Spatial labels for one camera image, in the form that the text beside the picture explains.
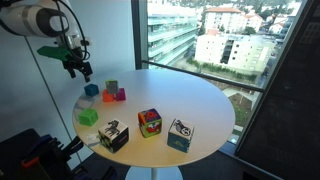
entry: window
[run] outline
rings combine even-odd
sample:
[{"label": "window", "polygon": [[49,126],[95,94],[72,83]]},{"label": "window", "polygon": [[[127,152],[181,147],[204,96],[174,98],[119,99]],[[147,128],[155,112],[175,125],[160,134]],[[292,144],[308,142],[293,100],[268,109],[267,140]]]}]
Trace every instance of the window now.
[{"label": "window", "polygon": [[[286,35],[279,34],[277,40],[274,39],[274,36],[269,34],[255,34],[251,36],[239,33],[236,34],[237,32],[240,32],[240,29],[237,29],[236,27],[232,27],[232,31],[229,33],[222,33],[217,36],[207,35],[205,32],[210,32],[212,34],[217,33],[215,29],[210,29],[212,28],[212,24],[208,24],[207,22],[212,23],[215,18],[220,19],[220,17],[214,17],[209,13],[205,13],[206,15],[202,17],[204,21],[198,28],[197,25],[199,17],[195,14],[196,11],[194,11],[194,8],[199,9],[199,7],[195,7],[190,4],[179,5],[179,3],[176,3],[175,6],[171,6],[171,1],[166,1],[166,5],[153,3],[156,1],[149,2],[150,3],[147,3],[146,1],[132,1],[133,8],[137,8],[139,10],[132,10],[134,21],[136,20],[133,23],[133,26],[135,27],[134,29],[136,29],[134,33],[137,34],[137,36],[134,36],[135,49],[141,50],[136,52],[137,54],[135,59],[137,61],[137,67],[150,69],[169,68],[174,70],[191,71],[200,77],[206,78],[218,88],[221,88],[221,90],[224,90],[227,87],[239,92],[251,92],[251,94],[248,94],[255,94],[255,96],[263,94],[270,76],[268,76],[262,84],[259,81],[259,77],[265,69],[268,69],[268,74],[272,74],[273,69],[277,66],[276,63],[268,63],[269,57],[271,58],[271,53],[275,54],[272,58],[277,59],[274,62],[280,62],[278,58],[283,57],[282,52],[286,52],[285,47],[287,43],[291,42],[289,40],[284,40],[290,39],[292,32],[296,33],[292,29],[295,28],[297,21],[292,21],[291,19],[290,28],[285,32]],[[280,5],[277,1],[272,1],[272,3],[276,3],[274,7],[276,7],[276,5]],[[175,18],[175,20],[172,18],[169,19],[168,14],[171,14],[171,17],[175,18],[184,17],[184,20],[181,21],[180,19],[177,21]],[[221,19],[221,22],[219,23],[232,25],[232,20],[236,19],[238,15],[240,16],[240,14],[235,13],[233,14],[233,18]],[[162,21],[167,22],[167,24],[161,24],[159,21],[154,22],[151,18],[149,19],[149,17],[161,17]],[[152,33],[147,33],[147,27],[153,27],[153,29],[151,29]],[[208,37],[210,37],[210,42],[216,42],[214,45],[211,44],[211,55],[209,55],[209,53],[206,55],[203,53],[207,49],[207,46],[204,46],[203,44],[207,44],[209,42]],[[145,47],[148,43],[153,43],[160,39],[166,39],[167,41],[164,41],[161,46],[157,46],[157,48],[154,48],[153,50]],[[237,58],[231,56],[232,48],[228,47],[230,44],[231,47],[235,44],[235,47],[237,48],[237,51],[233,51],[233,53],[237,54],[238,51],[241,52],[241,54],[245,55],[245,60],[243,59],[239,64],[228,63],[229,60],[236,60]],[[261,55],[259,57],[259,61],[257,61],[258,56],[254,56],[257,51]],[[159,53],[163,52],[167,53],[163,54],[161,57],[157,56]],[[155,62],[148,61],[148,59],[152,59],[154,57],[158,58]],[[227,70],[221,71],[219,67],[223,67]],[[250,121],[250,115],[255,111],[255,107],[259,103],[258,100],[251,102],[249,100],[250,98],[247,98],[249,96],[241,94],[243,93],[238,93],[236,96],[229,97],[235,107],[235,110],[239,110],[239,112],[236,113],[236,126],[233,136],[230,137],[231,142],[237,142],[241,132],[246,129],[246,124]],[[239,103],[240,99],[242,99],[242,102],[244,99],[248,102],[244,105]]]}]

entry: green cube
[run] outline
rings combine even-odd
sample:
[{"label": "green cube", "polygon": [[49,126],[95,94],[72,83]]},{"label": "green cube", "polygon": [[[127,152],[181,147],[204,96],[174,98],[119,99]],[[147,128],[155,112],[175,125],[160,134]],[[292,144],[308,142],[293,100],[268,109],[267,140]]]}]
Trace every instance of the green cube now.
[{"label": "green cube", "polygon": [[80,124],[92,126],[98,120],[98,113],[94,109],[85,109],[78,115]]}]

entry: glass window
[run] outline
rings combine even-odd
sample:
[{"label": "glass window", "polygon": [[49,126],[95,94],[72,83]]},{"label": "glass window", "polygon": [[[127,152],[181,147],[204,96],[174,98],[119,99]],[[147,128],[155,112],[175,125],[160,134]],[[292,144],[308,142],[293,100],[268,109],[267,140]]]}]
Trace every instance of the glass window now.
[{"label": "glass window", "polygon": [[[242,115],[237,116],[235,133],[239,135],[246,128],[259,103],[258,96],[265,91],[270,75],[284,52],[292,29],[296,26],[295,19],[299,18],[298,12],[303,8],[303,1],[287,1],[283,4],[266,0],[260,12],[255,9],[258,8],[255,1],[234,1],[236,4],[231,1],[230,4],[224,4],[223,8],[215,1],[198,2],[145,2],[145,7],[141,6],[144,8],[140,11],[147,12],[147,17],[139,17],[142,57],[136,59],[142,59],[145,68],[190,71],[215,81],[215,85],[223,82],[223,86],[218,86],[222,91],[225,86],[236,89],[236,96],[230,98],[235,110],[243,102],[251,101],[250,111],[241,111],[239,114]],[[246,11],[247,6],[252,6],[258,13]],[[232,18],[230,13],[223,12],[226,9],[234,11]],[[250,22],[250,27],[247,27],[248,20],[243,14],[249,16],[252,13],[261,18]],[[272,25],[279,22],[286,26],[282,30],[272,30]],[[232,56],[232,52],[237,54],[236,57]]]}]

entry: floor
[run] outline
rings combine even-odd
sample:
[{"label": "floor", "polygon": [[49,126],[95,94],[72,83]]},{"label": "floor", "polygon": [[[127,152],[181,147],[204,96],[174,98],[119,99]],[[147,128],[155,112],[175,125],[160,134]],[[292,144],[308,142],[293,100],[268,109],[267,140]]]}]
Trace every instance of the floor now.
[{"label": "floor", "polygon": [[[82,165],[93,180],[100,180],[108,167],[117,171],[117,179],[124,180],[129,166],[111,162],[99,155],[92,154]],[[198,162],[179,166],[184,180],[273,180],[266,175],[224,153],[217,151]]]}]

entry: table leg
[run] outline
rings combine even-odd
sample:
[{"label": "table leg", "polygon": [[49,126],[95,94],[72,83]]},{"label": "table leg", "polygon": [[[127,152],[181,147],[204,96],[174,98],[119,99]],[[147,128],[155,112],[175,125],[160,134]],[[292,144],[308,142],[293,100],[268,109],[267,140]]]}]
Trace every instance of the table leg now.
[{"label": "table leg", "polygon": [[177,166],[167,168],[130,167],[126,180],[182,180],[182,174]]}]

